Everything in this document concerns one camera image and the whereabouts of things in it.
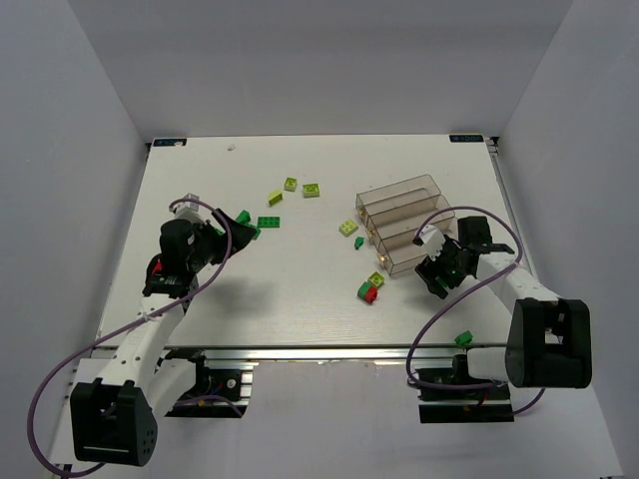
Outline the green and red lego stack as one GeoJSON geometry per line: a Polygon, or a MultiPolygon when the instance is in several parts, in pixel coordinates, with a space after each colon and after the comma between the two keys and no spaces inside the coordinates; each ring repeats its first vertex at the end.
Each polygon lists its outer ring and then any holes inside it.
{"type": "Polygon", "coordinates": [[[357,297],[368,304],[372,304],[378,295],[378,288],[371,282],[365,281],[357,290],[357,297]]]}

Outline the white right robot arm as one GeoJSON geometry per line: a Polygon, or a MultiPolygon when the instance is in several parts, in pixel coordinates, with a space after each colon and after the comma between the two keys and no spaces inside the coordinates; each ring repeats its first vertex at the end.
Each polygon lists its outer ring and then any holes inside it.
{"type": "Polygon", "coordinates": [[[521,250],[493,240],[485,217],[462,218],[453,239],[439,228],[421,227],[413,242],[425,250],[417,275],[428,291],[446,298],[472,277],[475,290],[489,287],[511,315],[507,341],[471,347],[453,359],[446,379],[412,377],[438,390],[474,391],[500,383],[517,388],[583,389],[592,379],[590,310],[541,284],[520,264],[521,250]]]}

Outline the green sloped lego brick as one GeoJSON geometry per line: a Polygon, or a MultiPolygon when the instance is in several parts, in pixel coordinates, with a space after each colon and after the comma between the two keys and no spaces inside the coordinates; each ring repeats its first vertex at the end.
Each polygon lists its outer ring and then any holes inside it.
{"type": "Polygon", "coordinates": [[[248,225],[248,228],[251,230],[252,240],[257,240],[262,232],[261,229],[253,225],[248,225]]]}

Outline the green curved lego brick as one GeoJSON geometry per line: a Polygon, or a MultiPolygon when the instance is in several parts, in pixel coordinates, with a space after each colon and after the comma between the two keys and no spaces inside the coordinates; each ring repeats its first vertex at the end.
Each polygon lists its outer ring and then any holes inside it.
{"type": "Polygon", "coordinates": [[[242,210],[236,217],[236,222],[241,225],[246,225],[251,221],[251,215],[248,211],[242,210]]]}

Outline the green flat 2x4 lego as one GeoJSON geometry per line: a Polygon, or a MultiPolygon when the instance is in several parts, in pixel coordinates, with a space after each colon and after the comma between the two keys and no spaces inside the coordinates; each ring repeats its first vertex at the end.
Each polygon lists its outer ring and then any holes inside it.
{"type": "Polygon", "coordinates": [[[280,217],[258,217],[258,227],[260,229],[278,229],[280,225],[280,217]]]}

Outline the green lego at table edge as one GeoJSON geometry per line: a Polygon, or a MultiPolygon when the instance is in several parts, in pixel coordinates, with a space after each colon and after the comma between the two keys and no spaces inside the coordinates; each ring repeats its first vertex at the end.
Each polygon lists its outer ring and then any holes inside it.
{"type": "Polygon", "coordinates": [[[454,342],[458,347],[470,344],[473,340],[473,334],[469,330],[465,330],[454,338],[454,342]]]}

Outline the lime lego near container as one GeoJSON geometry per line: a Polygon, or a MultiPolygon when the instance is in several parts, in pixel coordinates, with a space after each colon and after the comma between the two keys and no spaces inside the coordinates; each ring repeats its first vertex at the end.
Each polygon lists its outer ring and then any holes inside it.
{"type": "Polygon", "coordinates": [[[385,278],[381,273],[379,273],[378,271],[375,271],[368,277],[367,281],[370,284],[374,285],[376,288],[380,288],[383,286],[385,282],[385,278]]]}

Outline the clear three-compartment container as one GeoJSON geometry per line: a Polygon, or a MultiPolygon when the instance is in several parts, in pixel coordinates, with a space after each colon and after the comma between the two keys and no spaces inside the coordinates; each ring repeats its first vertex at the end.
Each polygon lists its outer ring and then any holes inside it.
{"type": "Polygon", "coordinates": [[[455,213],[446,212],[447,199],[430,175],[422,175],[385,187],[359,193],[355,210],[376,249],[380,265],[390,276],[415,268],[425,254],[413,243],[422,222],[447,232],[455,213]]]}

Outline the lime rectangular lego brick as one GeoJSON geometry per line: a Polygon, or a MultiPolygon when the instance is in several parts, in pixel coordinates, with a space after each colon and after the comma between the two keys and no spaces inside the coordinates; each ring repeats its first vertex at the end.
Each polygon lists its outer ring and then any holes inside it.
{"type": "Polygon", "coordinates": [[[320,195],[320,187],[318,184],[304,184],[302,192],[305,199],[317,198],[320,195]]]}

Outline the lime 2x2 lego brick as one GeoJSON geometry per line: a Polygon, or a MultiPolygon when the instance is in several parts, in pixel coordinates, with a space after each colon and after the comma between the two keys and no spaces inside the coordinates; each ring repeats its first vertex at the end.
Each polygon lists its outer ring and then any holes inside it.
{"type": "Polygon", "coordinates": [[[357,230],[358,225],[352,220],[347,220],[338,227],[338,231],[346,238],[352,235],[357,230]]]}

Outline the blue label sticker left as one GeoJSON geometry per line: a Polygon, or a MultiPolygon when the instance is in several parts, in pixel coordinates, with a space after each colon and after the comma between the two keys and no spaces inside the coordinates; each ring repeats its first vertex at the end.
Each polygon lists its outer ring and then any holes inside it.
{"type": "Polygon", "coordinates": [[[164,139],[155,139],[153,141],[153,148],[174,148],[174,147],[183,147],[187,143],[186,138],[164,138],[164,139]]]}

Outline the blue label sticker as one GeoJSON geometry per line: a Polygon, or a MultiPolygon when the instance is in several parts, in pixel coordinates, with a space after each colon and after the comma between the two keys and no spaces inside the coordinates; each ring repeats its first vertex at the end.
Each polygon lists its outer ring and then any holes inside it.
{"type": "Polygon", "coordinates": [[[448,136],[452,143],[483,143],[482,135],[477,134],[450,134],[448,136]]]}
{"type": "Polygon", "coordinates": [[[174,148],[174,147],[183,147],[187,143],[186,138],[164,138],[164,139],[155,139],[153,141],[153,148],[174,148]]]}

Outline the blue label sticker right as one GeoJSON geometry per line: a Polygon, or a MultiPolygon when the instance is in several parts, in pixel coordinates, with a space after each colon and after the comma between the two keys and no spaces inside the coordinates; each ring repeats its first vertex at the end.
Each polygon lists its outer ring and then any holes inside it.
{"type": "Polygon", "coordinates": [[[448,136],[452,143],[483,143],[482,135],[477,134],[450,134],[448,136]]]}

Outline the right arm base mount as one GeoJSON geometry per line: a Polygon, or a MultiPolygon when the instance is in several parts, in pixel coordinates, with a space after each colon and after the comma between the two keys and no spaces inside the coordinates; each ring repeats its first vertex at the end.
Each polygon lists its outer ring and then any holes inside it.
{"type": "MultiPolygon", "coordinates": [[[[476,386],[485,379],[468,373],[465,354],[455,354],[443,367],[421,367],[415,371],[421,382],[437,385],[476,386]]],[[[510,390],[506,384],[491,388],[450,390],[425,387],[408,380],[418,390],[418,413],[421,424],[479,424],[514,421],[510,390]]]]}

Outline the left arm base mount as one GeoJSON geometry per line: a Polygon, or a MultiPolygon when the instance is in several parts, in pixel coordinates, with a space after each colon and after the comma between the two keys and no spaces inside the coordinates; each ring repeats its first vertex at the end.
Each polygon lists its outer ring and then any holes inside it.
{"type": "Polygon", "coordinates": [[[242,392],[245,369],[218,366],[203,349],[177,348],[157,361],[156,371],[169,360],[181,359],[195,364],[195,384],[178,399],[181,405],[170,409],[166,417],[241,418],[247,410],[249,395],[242,392]]]}

